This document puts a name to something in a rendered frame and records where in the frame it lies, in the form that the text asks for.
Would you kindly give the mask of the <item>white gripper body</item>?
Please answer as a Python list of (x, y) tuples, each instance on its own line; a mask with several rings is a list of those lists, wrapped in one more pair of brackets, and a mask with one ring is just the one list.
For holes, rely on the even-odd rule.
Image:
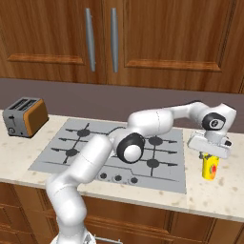
[(193, 132), (187, 145), (190, 149), (226, 159), (230, 156), (232, 142), (213, 132)]

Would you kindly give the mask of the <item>wooden base drawer front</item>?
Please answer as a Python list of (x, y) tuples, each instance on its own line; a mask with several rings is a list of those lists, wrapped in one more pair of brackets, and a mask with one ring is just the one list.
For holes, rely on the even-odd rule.
[(0, 182), (0, 203), (22, 206), (24, 209), (34, 211), (45, 211), (51, 208), (44, 190), (3, 182)]
[(0, 244), (50, 244), (57, 233), (53, 217), (0, 205)]

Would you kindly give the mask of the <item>grey gas hob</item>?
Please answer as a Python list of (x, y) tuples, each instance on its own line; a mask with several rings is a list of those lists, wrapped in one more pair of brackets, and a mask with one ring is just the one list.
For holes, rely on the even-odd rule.
[[(123, 123), (70, 118), (38, 155), (30, 169), (42, 173), (61, 173), (94, 135), (107, 134), (124, 126)], [(101, 173), (106, 173), (107, 178), (101, 179)], [(116, 175), (121, 175), (122, 180), (115, 181)], [(132, 177), (138, 179), (136, 184), (131, 183)], [(128, 164), (113, 156), (96, 178), (110, 183), (185, 193), (183, 132), (172, 129), (163, 135), (146, 137), (144, 153), (138, 162)]]

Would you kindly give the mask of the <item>wooden wall cupboard door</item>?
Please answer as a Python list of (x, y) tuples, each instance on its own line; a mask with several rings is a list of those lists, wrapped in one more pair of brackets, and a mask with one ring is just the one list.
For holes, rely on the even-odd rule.
[[(85, 8), (91, 10), (95, 72)], [(104, 84), (102, 0), (0, 0), (0, 77)]]
[(103, 17), (110, 85), (229, 93), (244, 87), (244, 0), (103, 0)]

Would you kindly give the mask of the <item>grey and orange toaster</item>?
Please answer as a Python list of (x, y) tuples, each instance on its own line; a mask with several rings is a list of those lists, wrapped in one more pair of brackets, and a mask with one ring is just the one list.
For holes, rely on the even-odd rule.
[(3, 110), (9, 136), (32, 138), (49, 120), (42, 98), (21, 97)]

